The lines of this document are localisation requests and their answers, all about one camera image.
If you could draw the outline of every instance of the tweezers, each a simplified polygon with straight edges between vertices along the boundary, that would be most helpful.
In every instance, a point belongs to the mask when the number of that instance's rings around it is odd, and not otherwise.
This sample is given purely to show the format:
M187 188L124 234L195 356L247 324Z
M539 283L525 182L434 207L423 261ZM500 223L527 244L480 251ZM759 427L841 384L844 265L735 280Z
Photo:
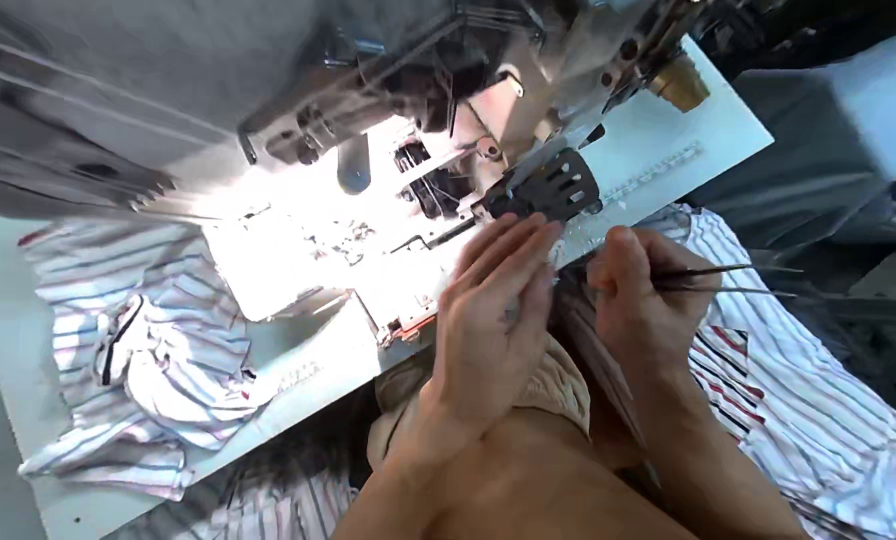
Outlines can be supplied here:
M781 266L760 266L756 264L726 264L724 266L715 266L712 268L704 268L701 270L677 270L673 272L661 272L651 275L651 282L654 284L655 290L664 292L743 292L751 294L770 294L774 296L783 296L787 298L797 298L799 295L790 292L780 292L768 289L752 289L745 287L704 287L691 284L691 279L697 276L709 276L711 274L723 274L732 270L745 270L752 268L765 272L795 272L801 273L804 270L797 268L784 268Z

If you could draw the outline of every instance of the fabric pile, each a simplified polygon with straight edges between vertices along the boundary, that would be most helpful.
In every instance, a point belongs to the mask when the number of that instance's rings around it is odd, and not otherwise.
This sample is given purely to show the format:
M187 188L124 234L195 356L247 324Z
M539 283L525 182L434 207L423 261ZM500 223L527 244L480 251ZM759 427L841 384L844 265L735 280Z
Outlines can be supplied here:
M641 225L716 265L751 261L725 221L707 210L673 205ZM722 279L726 288L766 289L752 269ZM557 309L581 359L640 438L621 368L595 335L584 283L584 275L562 279ZM896 537L896 411L776 297L718 293L688 362L715 417L779 487L805 531L818 539Z
M275 439L105 540L328 540L358 495L338 448Z
M201 232L66 220L19 241L54 311L71 430L19 468L178 501L181 443L222 448L274 397L244 369L246 321Z

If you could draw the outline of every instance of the white tabletop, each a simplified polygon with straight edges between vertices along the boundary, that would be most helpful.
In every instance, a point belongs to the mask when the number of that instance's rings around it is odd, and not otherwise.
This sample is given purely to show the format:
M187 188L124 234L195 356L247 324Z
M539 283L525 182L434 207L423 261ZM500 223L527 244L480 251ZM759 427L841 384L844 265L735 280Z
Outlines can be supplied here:
M600 214L569 222L565 261L594 249L609 227L634 224L772 142L695 44L686 39L684 45L711 97L681 114L641 92L608 114L603 122L606 135L581 153L602 194L617 192L617 197L609 197ZM55 440L70 423L51 356L52 313L34 295L34 274L15 247L20 237L44 224L0 218L0 391L23 459ZM294 370L298 383L277 396L222 450L190 454L198 479L370 381L430 339L430 334L423 334L419 342L379 352L358 301L346 302L327 320L329 314L317 320L276 319L250 326L249 363L262 372ZM160 502L156 497L52 478L39 478L32 485L52 540L98 538Z

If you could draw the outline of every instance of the striped shirt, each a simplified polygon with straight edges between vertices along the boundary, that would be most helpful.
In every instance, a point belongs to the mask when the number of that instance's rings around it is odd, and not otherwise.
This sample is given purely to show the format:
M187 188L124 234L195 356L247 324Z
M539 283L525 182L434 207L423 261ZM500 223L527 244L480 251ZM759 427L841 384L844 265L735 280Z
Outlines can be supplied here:
M251 393L246 321L200 231L70 219L19 245L54 311L54 361L72 420L19 474L179 500L192 478L182 443L221 448L273 397ZM119 318L138 305L135 317ZM112 358L123 376L100 376L97 364Z
M713 264L750 262L730 227L707 210L672 204L640 226ZM752 269L722 279L726 288L766 289ZM572 289L555 297L565 328L643 442L621 367L595 335L590 291ZM778 298L718 293L694 336L688 367L715 417L779 487L809 534L896 537L896 411L848 373Z

